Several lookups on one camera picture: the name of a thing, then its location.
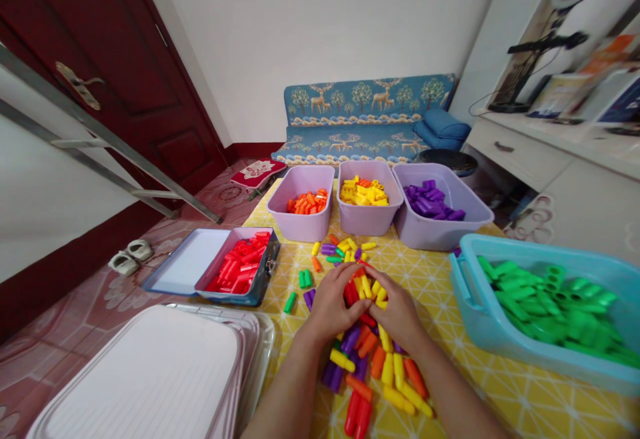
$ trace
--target sofa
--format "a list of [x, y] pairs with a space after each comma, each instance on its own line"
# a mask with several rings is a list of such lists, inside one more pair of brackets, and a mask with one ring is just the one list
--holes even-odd
[[470, 128], [446, 112], [454, 85], [446, 74], [288, 86], [287, 140], [271, 156], [289, 166], [393, 166], [425, 149], [457, 150]]

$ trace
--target slipper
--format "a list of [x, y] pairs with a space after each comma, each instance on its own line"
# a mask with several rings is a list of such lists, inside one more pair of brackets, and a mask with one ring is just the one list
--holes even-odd
[[129, 243], [127, 252], [137, 260], [144, 261], [153, 256], [153, 249], [144, 239], [136, 239]]
[[120, 251], [109, 261], [109, 267], [123, 276], [131, 276], [140, 265], [126, 252]]

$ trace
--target dark red door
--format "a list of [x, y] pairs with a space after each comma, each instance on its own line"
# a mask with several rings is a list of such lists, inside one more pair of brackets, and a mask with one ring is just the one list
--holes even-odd
[[[84, 80], [100, 110], [85, 107], [172, 179], [195, 193], [225, 167], [219, 140], [172, 55], [146, 0], [0, 0], [0, 37], [31, 66], [60, 62]], [[23, 61], [29, 64], [28, 58]], [[72, 89], [69, 94], [82, 102]]]

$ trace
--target drawer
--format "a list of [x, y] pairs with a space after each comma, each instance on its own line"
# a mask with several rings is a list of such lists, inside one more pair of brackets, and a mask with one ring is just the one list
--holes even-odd
[[487, 119], [478, 120], [467, 144], [535, 189], [542, 191], [573, 156]]

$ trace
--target light blue plastic bin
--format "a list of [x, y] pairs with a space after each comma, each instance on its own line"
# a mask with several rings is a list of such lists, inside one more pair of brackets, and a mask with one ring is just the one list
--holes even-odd
[[543, 275], [547, 266], [566, 268], [568, 279], [583, 277], [600, 284], [619, 300], [611, 306], [611, 322], [625, 344], [640, 353], [640, 269], [612, 256], [577, 249], [468, 234], [462, 253], [450, 255], [451, 283], [465, 328], [481, 349], [566, 374], [626, 396], [640, 395], [640, 370], [539, 342], [518, 331], [505, 316], [477, 257], [492, 263], [512, 260]]

